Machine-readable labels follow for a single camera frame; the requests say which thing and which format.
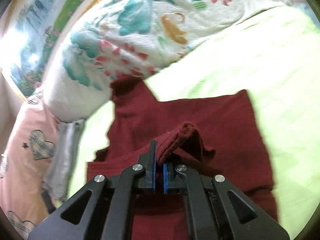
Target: lime green bedsheet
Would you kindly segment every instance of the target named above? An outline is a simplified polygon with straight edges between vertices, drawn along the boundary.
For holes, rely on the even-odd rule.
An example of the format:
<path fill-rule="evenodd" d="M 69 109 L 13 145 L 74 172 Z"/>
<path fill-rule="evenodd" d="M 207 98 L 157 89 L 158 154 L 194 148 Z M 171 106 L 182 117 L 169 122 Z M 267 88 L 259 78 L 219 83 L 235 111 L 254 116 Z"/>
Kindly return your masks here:
<path fill-rule="evenodd" d="M 215 35 L 146 80 L 159 101 L 247 89 L 270 153 L 280 224 L 295 238 L 320 201 L 320 31 L 299 10 L 273 8 Z M 87 121 L 70 195 L 86 162 L 108 145 L 114 105 Z"/>

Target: folded clothing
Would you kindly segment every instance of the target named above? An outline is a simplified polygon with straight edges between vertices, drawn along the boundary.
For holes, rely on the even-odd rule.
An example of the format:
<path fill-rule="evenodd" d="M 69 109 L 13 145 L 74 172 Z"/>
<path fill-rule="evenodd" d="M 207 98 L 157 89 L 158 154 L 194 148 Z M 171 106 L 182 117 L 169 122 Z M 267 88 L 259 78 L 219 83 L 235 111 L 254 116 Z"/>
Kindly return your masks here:
<path fill-rule="evenodd" d="M 87 179 L 120 174 L 137 163 L 157 140 L 159 165 L 174 152 L 199 173 L 226 176 L 273 218 L 272 171 L 245 90 L 216 98 L 158 102 L 139 78 L 124 76 L 111 84 L 115 120 L 110 146 L 88 163 Z M 187 239 L 180 196 L 139 196 L 132 239 Z"/>
<path fill-rule="evenodd" d="M 45 80 L 44 101 L 64 122 L 109 100 L 121 75 L 147 78 L 225 28 L 287 0 L 102 0 L 72 27 Z"/>

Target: star print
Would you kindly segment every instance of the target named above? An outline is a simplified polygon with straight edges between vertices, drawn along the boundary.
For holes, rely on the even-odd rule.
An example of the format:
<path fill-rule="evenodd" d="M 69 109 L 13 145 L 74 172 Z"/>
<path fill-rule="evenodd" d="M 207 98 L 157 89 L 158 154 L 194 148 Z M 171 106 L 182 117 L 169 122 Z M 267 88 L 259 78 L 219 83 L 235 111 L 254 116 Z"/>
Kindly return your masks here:
<path fill-rule="evenodd" d="M 25 149 L 29 148 L 28 144 L 26 144 L 26 143 L 23 143 L 22 147 L 25 148 Z"/>

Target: metal screw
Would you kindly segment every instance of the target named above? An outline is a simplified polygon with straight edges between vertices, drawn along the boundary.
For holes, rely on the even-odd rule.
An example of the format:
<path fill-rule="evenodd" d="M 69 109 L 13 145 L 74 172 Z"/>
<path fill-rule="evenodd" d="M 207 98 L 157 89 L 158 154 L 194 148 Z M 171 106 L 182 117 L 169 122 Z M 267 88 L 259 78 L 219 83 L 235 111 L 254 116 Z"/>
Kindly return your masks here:
<path fill-rule="evenodd" d="M 177 170 L 178 170 L 178 171 L 186 171 L 186 170 L 187 170 L 187 166 L 184 165 L 184 164 L 179 164 L 179 165 L 177 166 Z"/>
<path fill-rule="evenodd" d="M 134 171 L 141 171 L 142 168 L 143 168 L 143 166 L 141 164 L 135 164 L 135 165 L 132 166 L 132 169 Z"/>
<path fill-rule="evenodd" d="M 216 182 L 224 182 L 226 178 L 223 175 L 216 175 L 214 176 L 214 179 Z"/>
<path fill-rule="evenodd" d="M 104 181 L 104 179 L 105 179 L 105 177 L 101 174 L 94 177 L 95 182 L 102 182 L 102 181 Z"/>

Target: triangular cutout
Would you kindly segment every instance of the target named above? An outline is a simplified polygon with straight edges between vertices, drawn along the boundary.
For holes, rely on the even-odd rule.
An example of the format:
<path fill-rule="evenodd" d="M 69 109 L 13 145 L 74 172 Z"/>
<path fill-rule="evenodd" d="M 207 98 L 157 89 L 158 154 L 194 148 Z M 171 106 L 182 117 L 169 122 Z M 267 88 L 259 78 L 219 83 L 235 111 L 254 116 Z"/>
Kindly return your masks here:
<path fill-rule="evenodd" d="M 91 190 L 86 191 L 80 198 L 78 198 L 70 207 L 68 207 L 61 214 L 61 218 L 74 225 L 78 225 L 84 213 L 85 207 L 88 204 L 91 194 Z"/>
<path fill-rule="evenodd" d="M 239 197 L 237 193 L 229 190 L 228 197 L 241 224 L 245 224 L 258 217 L 253 208 L 250 207 L 241 197 Z"/>

